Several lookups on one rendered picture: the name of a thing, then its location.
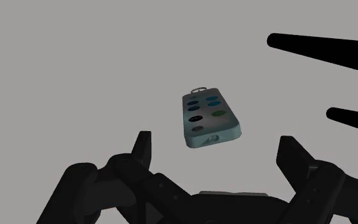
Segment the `grey remote control, coloured buttons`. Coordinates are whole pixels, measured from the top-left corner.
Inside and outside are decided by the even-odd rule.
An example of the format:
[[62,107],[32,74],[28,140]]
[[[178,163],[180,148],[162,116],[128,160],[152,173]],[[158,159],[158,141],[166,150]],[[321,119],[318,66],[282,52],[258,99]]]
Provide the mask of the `grey remote control, coloured buttons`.
[[201,148],[242,135],[240,122],[218,88],[198,87],[182,97],[186,146]]

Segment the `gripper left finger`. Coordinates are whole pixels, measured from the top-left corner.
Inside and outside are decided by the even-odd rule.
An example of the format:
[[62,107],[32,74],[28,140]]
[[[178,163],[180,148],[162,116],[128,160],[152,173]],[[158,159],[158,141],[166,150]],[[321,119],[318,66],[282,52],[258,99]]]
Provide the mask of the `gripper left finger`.
[[95,224],[101,211],[128,209],[130,224],[192,224],[191,196],[161,173],[149,171],[151,132],[139,132],[131,153],[112,156],[98,169],[70,165],[36,224]]

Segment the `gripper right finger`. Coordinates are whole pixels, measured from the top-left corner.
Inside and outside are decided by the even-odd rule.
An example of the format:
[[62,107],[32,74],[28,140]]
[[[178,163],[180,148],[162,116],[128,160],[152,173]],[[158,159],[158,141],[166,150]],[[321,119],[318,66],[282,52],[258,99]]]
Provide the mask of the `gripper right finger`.
[[317,160],[293,136],[281,136],[276,163],[295,191],[277,224],[330,224],[334,215],[358,224],[358,179]]

